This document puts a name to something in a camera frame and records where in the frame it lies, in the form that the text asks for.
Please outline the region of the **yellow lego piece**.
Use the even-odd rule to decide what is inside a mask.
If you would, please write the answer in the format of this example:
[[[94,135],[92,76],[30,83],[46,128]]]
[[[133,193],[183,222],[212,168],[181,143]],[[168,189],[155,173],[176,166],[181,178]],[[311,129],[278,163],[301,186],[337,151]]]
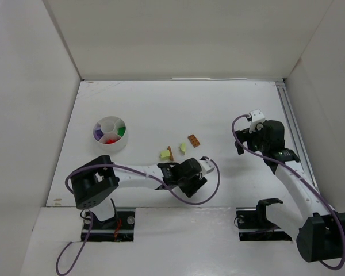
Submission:
[[[182,155],[184,155],[187,151],[187,144],[186,143],[180,143],[179,151]]]

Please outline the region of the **orange lego brick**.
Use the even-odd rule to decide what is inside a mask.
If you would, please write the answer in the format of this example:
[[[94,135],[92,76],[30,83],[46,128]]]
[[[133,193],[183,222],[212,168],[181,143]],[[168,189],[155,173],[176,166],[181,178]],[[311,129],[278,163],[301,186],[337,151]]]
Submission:
[[[199,147],[201,145],[201,143],[194,134],[189,135],[187,138],[194,148]]]

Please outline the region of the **green square lego brick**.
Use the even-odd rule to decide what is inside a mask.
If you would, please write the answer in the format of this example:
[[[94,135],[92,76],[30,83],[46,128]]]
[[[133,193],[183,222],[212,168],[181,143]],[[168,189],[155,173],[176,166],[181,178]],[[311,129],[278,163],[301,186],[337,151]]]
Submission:
[[[126,127],[122,126],[122,127],[118,128],[117,134],[119,136],[123,137],[123,135],[125,135],[125,132],[126,132]]]

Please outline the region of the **red lego brick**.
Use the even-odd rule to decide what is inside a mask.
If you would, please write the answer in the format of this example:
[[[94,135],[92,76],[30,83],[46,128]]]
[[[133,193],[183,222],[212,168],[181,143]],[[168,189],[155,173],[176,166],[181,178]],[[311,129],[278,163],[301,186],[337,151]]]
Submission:
[[[107,140],[106,142],[105,142],[105,144],[112,144],[112,143],[115,143],[115,142],[117,142],[118,140],[113,140],[113,139],[110,139],[110,140]]]

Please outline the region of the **purple arched lego piece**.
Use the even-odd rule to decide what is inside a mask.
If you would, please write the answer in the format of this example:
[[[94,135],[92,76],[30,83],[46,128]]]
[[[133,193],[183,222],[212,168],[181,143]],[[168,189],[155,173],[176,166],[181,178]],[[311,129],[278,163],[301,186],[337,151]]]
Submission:
[[[96,141],[99,141],[104,136],[104,133],[101,131],[101,129],[95,129],[93,134]]]

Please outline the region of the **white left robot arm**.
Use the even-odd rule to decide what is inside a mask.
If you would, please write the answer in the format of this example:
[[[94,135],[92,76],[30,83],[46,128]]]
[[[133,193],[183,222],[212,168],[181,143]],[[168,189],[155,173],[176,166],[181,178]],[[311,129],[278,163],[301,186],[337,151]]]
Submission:
[[[212,171],[214,165],[205,157],[182,163],[123,166],[112,162],[110,156],[101,155],[67,176],[65,186],[74,196],[77,209],[88,210],[98,221],[105,222],[117,217],[111,193],[118,188],[179,188],[190,198],[207,182],[205,175]]]

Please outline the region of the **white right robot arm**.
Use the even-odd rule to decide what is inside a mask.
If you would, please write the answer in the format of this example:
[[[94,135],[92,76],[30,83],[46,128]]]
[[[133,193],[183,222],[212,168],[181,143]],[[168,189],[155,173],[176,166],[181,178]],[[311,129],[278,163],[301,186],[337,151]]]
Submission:
[[[244,130],[233,130],[238,154],[249,152],[264,160],[272,173],[284,184],[296,203],[300,215],[285,211],[278,198],[260,200],[257,205],[259,220],[275,224],[295,242],[304,261],[320,262],[339,259],[339,270],[345,263],[345,213],[338,213],[308,182],[297,164],[297,154],[285,146],[285,127],[280,121],[262,119],[252,122]]]

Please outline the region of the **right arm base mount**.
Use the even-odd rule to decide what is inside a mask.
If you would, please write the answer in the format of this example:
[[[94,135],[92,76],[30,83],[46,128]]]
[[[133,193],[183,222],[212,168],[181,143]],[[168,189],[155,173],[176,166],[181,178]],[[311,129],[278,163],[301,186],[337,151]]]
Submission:
[[[236,208],[234,225],[239,230],[241,242],[292,242],[292,238],[279,226],[267,219],[267,207],[283,204],[278,198],[259,200],[256,207]]]

